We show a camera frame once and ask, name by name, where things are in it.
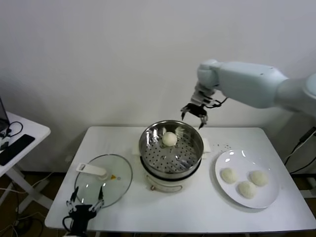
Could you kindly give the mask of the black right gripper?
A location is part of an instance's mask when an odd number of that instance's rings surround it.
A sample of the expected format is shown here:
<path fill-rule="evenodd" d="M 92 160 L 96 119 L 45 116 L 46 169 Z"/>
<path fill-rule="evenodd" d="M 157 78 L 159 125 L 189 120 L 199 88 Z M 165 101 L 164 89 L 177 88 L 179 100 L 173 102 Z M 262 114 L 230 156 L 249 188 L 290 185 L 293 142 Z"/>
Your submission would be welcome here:
<path fill-rule="evenodd" d="M 195 104 L 187 104 L 181 109 L 181 120 L 184 120 L 186 113 L 190 113 L 200 119 L 199 129 L 203 128 L 208 121 L 207 111 L 203 106 L 197 106 Z"/>

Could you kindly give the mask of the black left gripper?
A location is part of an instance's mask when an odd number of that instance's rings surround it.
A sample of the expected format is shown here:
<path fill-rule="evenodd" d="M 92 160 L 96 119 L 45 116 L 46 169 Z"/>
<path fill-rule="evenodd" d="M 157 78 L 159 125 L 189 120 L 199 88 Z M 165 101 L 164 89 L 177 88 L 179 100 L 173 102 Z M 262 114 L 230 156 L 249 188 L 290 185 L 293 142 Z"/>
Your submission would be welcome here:
<path fill-rule="evenodd" d="M 98 200 L 94 205 L 76 205 L 76 197 L 78 194 L 79 187 L 76 186 L 75 190 L 71 194 L 71 197 L 66 201 L 66 206 L 69 211 L 69 216 L 73 223 L 70 228 L 72 234 L 86 234 L 88 222 L 96 217 L 96 212 L 98 212 L 104 206 L 103 200 L 103 187 L 100 187 Z"/>

